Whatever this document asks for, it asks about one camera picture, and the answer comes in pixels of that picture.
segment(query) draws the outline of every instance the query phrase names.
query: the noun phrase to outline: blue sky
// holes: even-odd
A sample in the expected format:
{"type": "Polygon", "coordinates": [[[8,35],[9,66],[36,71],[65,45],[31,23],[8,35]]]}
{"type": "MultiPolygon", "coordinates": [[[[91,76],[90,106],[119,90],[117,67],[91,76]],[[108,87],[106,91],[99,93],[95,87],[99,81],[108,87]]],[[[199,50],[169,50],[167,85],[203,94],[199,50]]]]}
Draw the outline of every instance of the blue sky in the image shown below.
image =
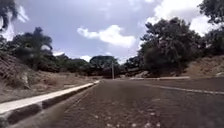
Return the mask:
{"type": "Polygon", "coordinates": [[[178,16],[203,35],[212,28],[199,13],[202,0],[16,0],[20,17],[4,36],[42,27],[54,53],[88,60],[113,55],[121,62],[136,55],[146,22],[178,16]]]}

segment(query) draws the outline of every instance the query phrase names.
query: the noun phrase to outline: asphalt road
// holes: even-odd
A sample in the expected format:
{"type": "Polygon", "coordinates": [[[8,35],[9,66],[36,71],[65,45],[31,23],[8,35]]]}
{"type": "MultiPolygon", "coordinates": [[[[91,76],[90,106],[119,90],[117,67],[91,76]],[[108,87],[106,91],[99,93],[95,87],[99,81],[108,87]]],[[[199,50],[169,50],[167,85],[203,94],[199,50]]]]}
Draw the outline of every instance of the asphalt road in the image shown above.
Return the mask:
{"type": "Polygon", "coordinates": [[[106,80],[42,128],[224,128],[223,83],[106,80]]]}

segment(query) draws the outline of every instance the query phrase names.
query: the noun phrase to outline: hillside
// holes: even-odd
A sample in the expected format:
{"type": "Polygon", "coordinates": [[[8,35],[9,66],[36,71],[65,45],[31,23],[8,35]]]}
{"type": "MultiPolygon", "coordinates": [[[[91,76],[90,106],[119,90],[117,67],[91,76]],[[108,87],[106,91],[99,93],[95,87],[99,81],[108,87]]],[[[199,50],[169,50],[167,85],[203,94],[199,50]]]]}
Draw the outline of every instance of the hillside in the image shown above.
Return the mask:
{"type": "Polygon", "coordinates": [[[186,69],[186,75],[191,77],[211,77],[224,72],[224,56],[205,57],[193,61],[186,69]]]}

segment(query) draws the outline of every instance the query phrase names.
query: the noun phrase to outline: dirt embankment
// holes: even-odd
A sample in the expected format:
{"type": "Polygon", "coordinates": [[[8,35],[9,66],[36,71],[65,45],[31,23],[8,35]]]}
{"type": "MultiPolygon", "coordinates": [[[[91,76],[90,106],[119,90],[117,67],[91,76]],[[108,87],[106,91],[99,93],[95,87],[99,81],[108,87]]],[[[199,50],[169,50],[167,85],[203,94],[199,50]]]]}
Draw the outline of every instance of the dirt embankment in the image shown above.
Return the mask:
{"type": "Polygon", "coordinates": [[[214,77],[224,73],[224,56],[201,58],[191,62],[186,69],[186,74],[191,77],[214,77]]]}
{"type": "Polygon", "coordinates": [[[46,94],[94,81],[93,78],[79,76],[73,73],[35,72],[34,74],[35,83],[29,85],[29,89],[15,88],[1,82],[0,103],[46,94]]]}

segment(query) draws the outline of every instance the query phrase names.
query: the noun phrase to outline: white cloud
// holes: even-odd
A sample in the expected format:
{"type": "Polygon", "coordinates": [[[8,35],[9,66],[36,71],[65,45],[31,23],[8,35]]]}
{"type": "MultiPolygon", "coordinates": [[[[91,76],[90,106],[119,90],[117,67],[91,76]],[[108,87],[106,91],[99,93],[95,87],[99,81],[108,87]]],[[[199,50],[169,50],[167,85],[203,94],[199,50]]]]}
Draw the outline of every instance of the white cloud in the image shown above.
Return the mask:
{"type": "Polygon", "coordinates": [[[140,50],[140,49],[142,48],[141,46],[142,46],[142,44],[144,44],[144,43],[145,43],[144,41],[140,41],[140,42],[139,42],[139,44],[138,44],[138,50],[140,50]]]}
{"type": "Polygon", "coordinates": [[[208,24],[208,17],[206,16],[199,16],[192,19],[190,29],[196,30],[200,35],[204,35],[213,29],[215,26],[208,24]]]}
{"type": "Polygon", "coordinates": [[[191,22],[191,29],[202,35],[211,28],[211,25],[207,23],[208,18],[202,16],[197,7],[202,1],[203,0],[163,0],[154,8],[154,16],[149,17],[146,22],[155,24],[161,18],[169,20],[173,17],[180,17],[187,22],[191,22]]]}
{"type": "Polygon", "coordinates": [[[15,35],[14,32],[14,26],[10,23],[8,29],[2,33],[2,36],[7,40],[7,41],[12,41],[13,37],[15,35]]]}
{"type": "Polygon", "coordinates": [[[111,25],[105,30],[100,30],[99,32],[89,32],[88,29],[78,28],[77,32],[89,39],[99,39],[102,42],[113,46],[120,46],[123,48],[131,48],[136,41],[134,36],[123,36],[121,32],[124,29],[118,25],[111,25]]]}
{"type": "Polygon", "coordinates": [[[147,3],[153,3],[155,0],[145,0],[147,3]]]}
{"type": "Polygon", "coordinates": [[[26,14],[26,10],[24,9],[23,6],[19,6],[18,12],[19,12],[18,19],[19,19],[21,22],[26,23],[27,21],[30,20],[30,18],[29,18],[28,15],[26,14]]]}
{"type": "Polygon", "coordinates": [[[86,56],[81,56],[80,58],[83,59],[83,60],[85,60],[85,61],[87,61],[87,62],[89,62],[89,61],[91,60],[92,57],[86,55],[86,56]]]}

